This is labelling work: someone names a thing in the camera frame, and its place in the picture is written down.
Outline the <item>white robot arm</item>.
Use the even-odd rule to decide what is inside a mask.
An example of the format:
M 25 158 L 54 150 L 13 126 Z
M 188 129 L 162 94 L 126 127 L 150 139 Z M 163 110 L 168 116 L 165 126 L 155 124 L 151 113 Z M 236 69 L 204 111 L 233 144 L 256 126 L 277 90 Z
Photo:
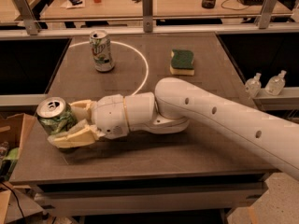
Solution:
M 83 147 L 134 131 L 178 133 L 191 119 L 237 142 L 280 171 L 299 179 L 299 125 L 221 98 L 184 80 L 161 79 L 154 92 L 74 102 L 78 124 L 53 134 L 57 148 Z

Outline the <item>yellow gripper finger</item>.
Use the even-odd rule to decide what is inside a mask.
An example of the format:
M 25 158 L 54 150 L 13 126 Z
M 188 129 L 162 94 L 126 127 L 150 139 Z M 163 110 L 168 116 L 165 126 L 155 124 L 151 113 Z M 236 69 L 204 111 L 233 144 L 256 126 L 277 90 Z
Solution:
M 89 120 L 92 117 L 92 108 L 96 104 L 92 100 L 79 100 L 70 104 L 71 110 L 78 121 Z
M 48 137 L 48 141 L 57 148 L 73 148 L 91 145 L 105 134 L 86 119 L 81 120 L 67 132 Z

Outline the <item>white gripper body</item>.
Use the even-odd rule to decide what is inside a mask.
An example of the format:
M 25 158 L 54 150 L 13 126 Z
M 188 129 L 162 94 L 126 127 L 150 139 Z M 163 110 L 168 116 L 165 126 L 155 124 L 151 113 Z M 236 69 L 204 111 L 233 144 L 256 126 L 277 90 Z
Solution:
M 92 123 L 107 139 L 124 137 L 129 133 L 124 113 L 124 97 L 106 96 L 92 105 Z

